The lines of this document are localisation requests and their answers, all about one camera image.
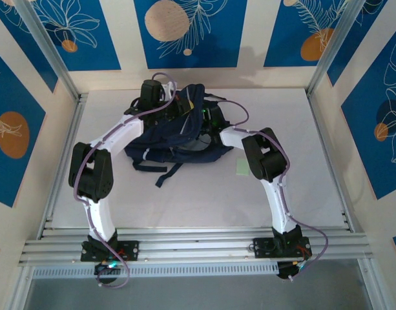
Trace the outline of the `aluminium mounting rail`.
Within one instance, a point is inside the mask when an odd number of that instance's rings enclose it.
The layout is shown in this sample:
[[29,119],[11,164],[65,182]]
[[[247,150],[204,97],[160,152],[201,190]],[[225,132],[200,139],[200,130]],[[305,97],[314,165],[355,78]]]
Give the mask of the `aluminium mounting rail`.
[[[305,230],[313,255],[322,259],[372,258],[367,236],[345,229],[326,230],[324,235]],[[119,240],[140,243],[138,263],[253,262],[249,251],[254,238],[271,237],[271,229],[262,227],[119,229]],[[45,229],[38,240],[27,240],[19,258],[20,266],[79,264],[81,244],[87,238],[84,229]]]

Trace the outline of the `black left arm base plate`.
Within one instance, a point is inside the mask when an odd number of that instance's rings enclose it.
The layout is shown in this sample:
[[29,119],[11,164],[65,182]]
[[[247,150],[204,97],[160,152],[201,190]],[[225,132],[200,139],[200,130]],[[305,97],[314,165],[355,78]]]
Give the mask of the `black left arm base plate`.
[[[138,241],[117,241],[114,251],[125,262],[137,261],[139,254]],[[118,257],[98,240],[84,241],[80,260],[82,262],[111,262],[118,261]]]

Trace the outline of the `aluminium frame post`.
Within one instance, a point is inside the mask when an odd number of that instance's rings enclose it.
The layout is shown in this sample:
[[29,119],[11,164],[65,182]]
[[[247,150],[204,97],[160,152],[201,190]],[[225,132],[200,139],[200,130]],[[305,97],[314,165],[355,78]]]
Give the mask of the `aluminium frame post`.
[[365,0],[349,0],[345,11],[342,13],[339,22],[337,23],[333,35],[325,48],[322,57],[318,61],[317,67],[313,76],[307,85],[306,96],[308,99],[313,95],[319,86],[322,78],[328,71],[330,64],[332,64],[335,56],[337,55],[341,45],[343,44],[346,36],[348,35],[351,27],[353,26],[356,17],[358,16]]
[[44,54],[44,57],[49,62],[58,78],[63,82],[68,93],[71,95],[74,101],[78,103],[80,99],[80,92],[70,77],[65,63],[59,55],[57,48],[54,46],[42,22],[32,8],[32,5],[28,0],[13,0],[13,2],[15,4],[16,10],[21,16],[21,19],[30,31],[34,41]]

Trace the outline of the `green sticky note pad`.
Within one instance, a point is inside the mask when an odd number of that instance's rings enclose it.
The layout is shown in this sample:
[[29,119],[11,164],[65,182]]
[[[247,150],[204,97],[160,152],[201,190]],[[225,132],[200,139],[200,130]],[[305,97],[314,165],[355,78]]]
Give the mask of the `green sticky note pad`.
[[245,158],[236,159],[236,175],[248,176],[250,173],[249,164]]

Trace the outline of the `black connector board with LED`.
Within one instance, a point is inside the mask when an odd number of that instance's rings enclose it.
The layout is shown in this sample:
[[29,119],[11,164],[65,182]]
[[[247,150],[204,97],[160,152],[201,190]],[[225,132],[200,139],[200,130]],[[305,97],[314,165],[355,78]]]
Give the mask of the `black connector board with LED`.
[[290,280],[294,278],[306,264],[305,260],[291,261],[291,262],[278,262],[277,276],[283,280]]
[[120,269],[116,262],[103,262],[94,266],[94,276],[100,285],[109,285],[117,280]]

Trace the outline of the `navy blue backpack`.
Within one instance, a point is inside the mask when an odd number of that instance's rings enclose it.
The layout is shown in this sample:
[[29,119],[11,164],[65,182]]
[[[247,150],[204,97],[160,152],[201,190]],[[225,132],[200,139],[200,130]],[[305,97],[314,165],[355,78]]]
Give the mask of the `navy blue backpack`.
[[157,187],[183,164],[212,163],[233,149],[212,143],[210,136],[201,133],[203,104],[211,101],[206,100],[208,93],[203,84],[190,84],[176,93],[179,99],[191,100],[194,108],[172,121],[145,124],[143,134],[124,148],[135,170],[161,174],[155,183]]

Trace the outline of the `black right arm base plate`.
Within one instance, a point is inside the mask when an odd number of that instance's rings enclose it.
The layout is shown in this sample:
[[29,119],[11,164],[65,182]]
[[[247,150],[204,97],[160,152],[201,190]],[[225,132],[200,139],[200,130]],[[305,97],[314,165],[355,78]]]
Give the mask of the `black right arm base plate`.
[[255,258],[301,258],[308,260],[312,257],[307,237],[301,237],[301,239],[296,241],[280,241],[277,238],[254,238],[251,245]]

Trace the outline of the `aluminium side rail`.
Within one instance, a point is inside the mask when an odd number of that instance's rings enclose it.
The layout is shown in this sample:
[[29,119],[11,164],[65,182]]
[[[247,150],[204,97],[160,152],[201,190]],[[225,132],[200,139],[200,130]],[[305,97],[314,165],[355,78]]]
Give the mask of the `aluminium side rail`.
[[36,234],[36,240],[40,240],[43,237],[43,231],[45,230],[46,222],[49,221],[54,214],[54,208],[56,206],[59,193],[63,186],[65,175],[67,174],[68,160],[72,152],[73,142],[76,138],[78,127],[81,122],[83,111],[87,102],[88,94],[88,92],[80,94],[79,99],[76,102],[76,107],[69,123],[67,135],[65,136],[65,141],[61,151],[61,156],[59,158],[59,163],[56,169],[54,180],[52,182],[52,186],[50,188],[50,192],[45,204],[45,210],[41,217],[39,229]]
[[324,123],[322,122],[320,115],[318,113],[317,105],[313,102],[313,100],[310,97],[308,97],[307,100],[308,100],[308,103],[309,103],[309,106],[311,109],[311,113],[312,113],[312,116],[313,116],[313,119],[315,122],[315,126],[318,131],[318,135],[320,136],[320,142],[321,142],[321,145],[323,148],[324,156],[326,158],[329,173],[330,173],[333,183],[337,189],[337,195],[339,197],[339,200],[340,200],[340,203],[342,206],[341,214],[344,218],[344,221],[346,222],[346,225],[348,226],[348,231],[355,233],[356,229],[355,229],[354,223],[351,220],[346,197],[344,195],[343,188],[338,180],[337,172],[335,170],[335,165],[333,163],[333,160],[331,159],[331,155],[330,155],[331,147],[330,147],[330,144],[328,141],[328,135],[326,134],[326,131],[325,131],[326,128],[325,128]]

